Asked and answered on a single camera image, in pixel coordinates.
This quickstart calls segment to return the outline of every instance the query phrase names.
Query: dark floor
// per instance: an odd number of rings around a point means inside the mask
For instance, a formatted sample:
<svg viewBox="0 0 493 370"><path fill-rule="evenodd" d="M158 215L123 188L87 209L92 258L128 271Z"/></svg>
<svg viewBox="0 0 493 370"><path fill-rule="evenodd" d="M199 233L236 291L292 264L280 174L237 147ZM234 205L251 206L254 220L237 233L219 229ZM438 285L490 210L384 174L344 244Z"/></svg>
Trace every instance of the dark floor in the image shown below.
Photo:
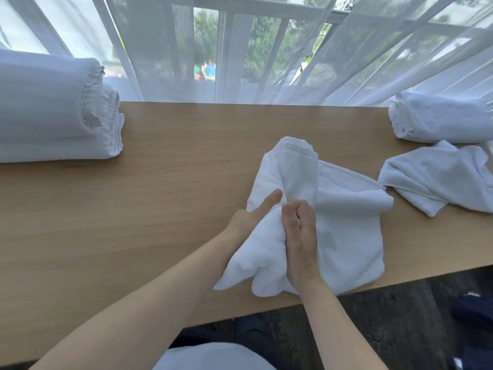
<svg viewBox="0 0 493 370"><path fill-rule="evenodd" d="M493 295L493 266L354 293L340 301L390 370L441 370L448 369L463 337L462 327L450 316L450 299L466 291ZM262 315L296 367L323 369L302 306ZM216 326L232 335L231 320ZM0 370L25 370L30 365Z"/></svg>

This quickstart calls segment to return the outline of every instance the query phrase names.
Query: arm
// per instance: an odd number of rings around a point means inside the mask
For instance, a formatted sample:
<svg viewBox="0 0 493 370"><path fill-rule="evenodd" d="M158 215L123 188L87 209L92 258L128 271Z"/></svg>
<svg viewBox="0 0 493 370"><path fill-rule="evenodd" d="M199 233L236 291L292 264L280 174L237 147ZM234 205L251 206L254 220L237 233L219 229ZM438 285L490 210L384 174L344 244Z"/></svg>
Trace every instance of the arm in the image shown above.
<svg viewBox="0 0 493 370"><path fill-rule="evenodd" d="M284 205L282 223L287 239L287 276L305 306L325 370L386 370L320 275L311 206L302 200Z"/></svg>
<svg viewBox="0 0 493 370"><path fill-rule="evenodd" d="M238 210L226 229L156 279L92 317L32 370L151 369L221 277L255 226L282 198Z"/></svg>

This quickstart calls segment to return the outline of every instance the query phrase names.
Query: hand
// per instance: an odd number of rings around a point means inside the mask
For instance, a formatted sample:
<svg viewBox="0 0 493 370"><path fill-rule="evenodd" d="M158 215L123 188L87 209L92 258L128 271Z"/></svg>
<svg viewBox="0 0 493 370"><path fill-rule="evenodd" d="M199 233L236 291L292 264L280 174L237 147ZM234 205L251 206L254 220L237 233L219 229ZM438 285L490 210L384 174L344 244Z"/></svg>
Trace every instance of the hand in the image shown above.
<svg viewBox="0 0 493 370"><path fill-rule="evenodd" d="M282 206L282 224L286 231L287 278L301 294L307 284L321 280L315 211L305 200L291 200Z"/></svg>
<svg viewBox="0 0 493 370"><path fill-rule="evenodd" d="M239 247L244 243L248 236L250 236L256 225L262 220L263 217L267 215L272 207L279 204L281 198L282 191L280 189L276 189L265 198L257 209L252 211L240 209L236 211L229 221L225 232L232 233L235 237L237 237Z"/></svg>

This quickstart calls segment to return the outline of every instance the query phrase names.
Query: dark pants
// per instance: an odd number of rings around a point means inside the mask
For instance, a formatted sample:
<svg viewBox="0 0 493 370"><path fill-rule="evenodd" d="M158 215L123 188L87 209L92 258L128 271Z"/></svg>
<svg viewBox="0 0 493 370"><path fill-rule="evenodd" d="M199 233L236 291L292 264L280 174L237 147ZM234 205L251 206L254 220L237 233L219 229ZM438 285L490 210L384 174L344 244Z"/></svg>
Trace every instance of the dark pants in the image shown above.
<svg viewBox="0 0 493 370"><path fill-rule="evenodd" d="M268 326L258 314L236 319L234 340L224 337L212 325L202 325L183 329L170 348L211 342L233 342L240 344L263 357L277 370L294 370L293 364L274 342Z"/></svg>

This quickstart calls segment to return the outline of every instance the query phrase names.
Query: rolled towel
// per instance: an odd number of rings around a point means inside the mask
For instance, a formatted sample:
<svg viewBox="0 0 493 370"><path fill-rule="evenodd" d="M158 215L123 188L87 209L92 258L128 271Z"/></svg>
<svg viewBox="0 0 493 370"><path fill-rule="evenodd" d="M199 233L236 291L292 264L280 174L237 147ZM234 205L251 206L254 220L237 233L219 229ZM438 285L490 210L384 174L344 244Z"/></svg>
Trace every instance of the rolled towel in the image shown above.
<svg viewBox="0 0 493 370"><path fill-rule="evenodd" d="M395 136L411 142L478 143L493 140L493 104L416 92L395 95L388 108Z"/></svg>
<svg viewBox="0 0 493 370"><path fill-rule="evenodd" d="M434 217L448 203L493 212L493 175L479 146L456 148L443 140L389 158L378 181Z"/></svg>
<svg viewBox="0 0 493 370"><path fill-rule="evenodd" d="M0 162L118 155L124 118L103 74L95 59L0 50Z"/></svg>
<svg viewBox="0 0 493 370"><path fill-rule="evenodd" d="M305 199L315 209L318 264L336 294L384 272L379 215L392 207L393 199L378 182L319 161L307 142L284 137L264 155L246 209L259 206L276 188L284 193L281 203L233 255L215 289L224 290L253 276L252 291L257 296L296 293L286 276L286 233L281 221L281 205L290 198Z"/></svg>

